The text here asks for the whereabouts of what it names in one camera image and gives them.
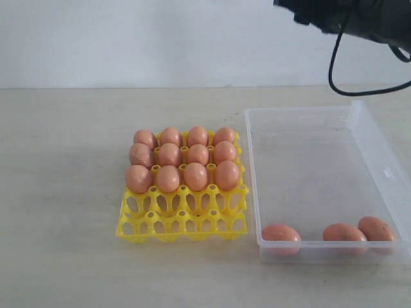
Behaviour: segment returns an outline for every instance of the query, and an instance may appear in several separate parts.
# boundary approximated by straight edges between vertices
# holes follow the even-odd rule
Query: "transparent plastic box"
[[[263,262],[411,263],[411,184],[365,103],[350,107],[246,110],[256,237]],[[395,242],[325,242],[333,223],[375,216]],[[265,241],[261,230],[288,225],[301,242]],[[278,248],[299,247],[291,257]],[[342,255],[338,248],[368,248]],[[390,248],[392,253],[381,254]]]

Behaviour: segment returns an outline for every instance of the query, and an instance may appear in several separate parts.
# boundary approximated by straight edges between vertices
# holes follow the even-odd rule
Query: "beige table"
[[[367,101],[411,174],[411,92]],[[350,102],[327,87],[0,91],[0,307],[410,307],[409,266],[264,265],[252,232],[114,236],[138,128],[231,125],[248,161],[245,108]]]

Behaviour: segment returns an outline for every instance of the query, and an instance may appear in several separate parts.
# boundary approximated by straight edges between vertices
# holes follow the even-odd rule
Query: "egg tray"
[[[183,164],[186,165],[188,147],[187,132],[182,132]],[[206,166],[210,184],[203,191],[195,192],[182,185],[175,192],[165,193],[157,186],[151,186],[144,194],[136,194],[125,188],[116,235],[131,243],[143,243],[149,237],[163,242],[173,242],[186,236],[193,241],[204,241],[210,235],[218,235],[225,240],[237,239],[247,233],[244,210],[247,209],[246,195],[249,188],[243,182],[244,165],[240,161],[241,148],[238,146],[239,134],[236,133],[234,146],[237,150],[235,163],[240,167],[240,182],[231,191],[221,191],[214,184],[212,146],[214,132],[209,136],[209,163]],[[158,163],[159,148],[154,150]],[[161,166],[154,165],[151,173],[155,178]]]

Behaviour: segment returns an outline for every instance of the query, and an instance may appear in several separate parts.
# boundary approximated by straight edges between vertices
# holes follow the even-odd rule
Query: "white wall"
[[[0,87],[327,83],[335,36],[271,0],[0,0]],[[411,76],[388,47],[345,37],[339,83]]]

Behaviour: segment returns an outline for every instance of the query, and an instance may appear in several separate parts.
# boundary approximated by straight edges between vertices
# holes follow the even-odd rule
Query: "brown egg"
[[[231,127],[223,127],[219,129],[213,137],[213,146],[216,146],[219,142],[229,141],[234,144],[236,140],[236,133]]]
[[[358,229],[365,234],[369,241],[396,241],[394,230],[386,222],[372,216],[363,217],[358,223]],[[394,252],[390,248],[375,248],[374,251],[384,255]]]
[[[132,165],[142,165],[148,169],[155,165],[154,152],[143,143],[133,144],[128,152],[128,157]]]
[[[144,194],[153,185],[153,175],[141,165],[133,165],[127,169],[126,185],[136,194]]]
[[[155,176],[155,183],[165,193],[176,191],[180,185],[179,170],[172,165],[161,167]]]
[[[182,147],[182,137],[180,132],[175,127],[167,127],[160,135],[161,145],[166,143],[174,143],[179,148]]]
[[[214,148],[213,158],[213,162],[217,166],[224,160],[234,162],[237,158],[237,149],[229,141],[219,142]]]
[[[163,144],[159,151],[160,166],[173,165],[178,167],[182,163],[182,154],[178,146],[173,143]]]
[[[139,130],[134,134],[134,143],[143,143],[147,145],[151,150],[154,150],[159,146],[157,138],[150,130]]]
[[[365,235],[356,227],[347,223],[335,223],[324,229],[322,238],[325,241],[360,241],[366,242]],[[366,248],[337,248],[337,251],[346,255],[361,255]]]
[[[262,229],[261,236],[266,241],[301,241],[301,236],[293,228],[286,225],[269,225]],[[299,247],[273,248],[270,251],[276,255],[288,257],[295,255]]]
[[[234,162],[226,160],[214,171],[214,182],[222,191],[230,191],[240,182],[240,169]]]
[[[209,175],[206,167],[198,162],[192,162],[183,171],[183,179],[192,191],[202,191],[207,188]]]
[[[192,147],[195,144],[208,146],[208,133],[203,126],[194,126],[187,134],[187,146]]]
[[[187,152],[187,164],[198,162],[205,166],[209,162],[208,149],[202,144],[195,144]]]

